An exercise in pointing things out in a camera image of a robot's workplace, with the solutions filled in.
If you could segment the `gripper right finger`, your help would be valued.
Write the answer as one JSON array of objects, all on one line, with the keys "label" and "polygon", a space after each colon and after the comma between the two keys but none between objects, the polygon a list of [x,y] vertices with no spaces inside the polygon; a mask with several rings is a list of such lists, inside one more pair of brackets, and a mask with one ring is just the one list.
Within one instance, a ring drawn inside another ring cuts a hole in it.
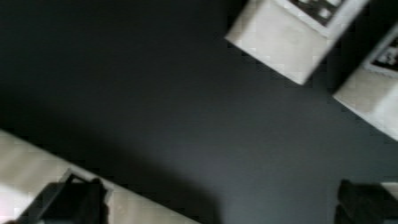
[{"label": "gripper right finger", "polygon": [[398,199],[379,184],[340,180],[333,224],[398,224]]}]

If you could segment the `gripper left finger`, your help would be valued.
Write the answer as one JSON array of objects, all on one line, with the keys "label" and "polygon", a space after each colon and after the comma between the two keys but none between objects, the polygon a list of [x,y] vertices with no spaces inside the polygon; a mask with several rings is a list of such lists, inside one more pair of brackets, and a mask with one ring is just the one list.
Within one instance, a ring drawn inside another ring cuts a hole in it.
[{"label": "gripper left finger", "polygon": [[108,224],[104,184],[70,174],[51,182],[15,218],[15,224]]}]

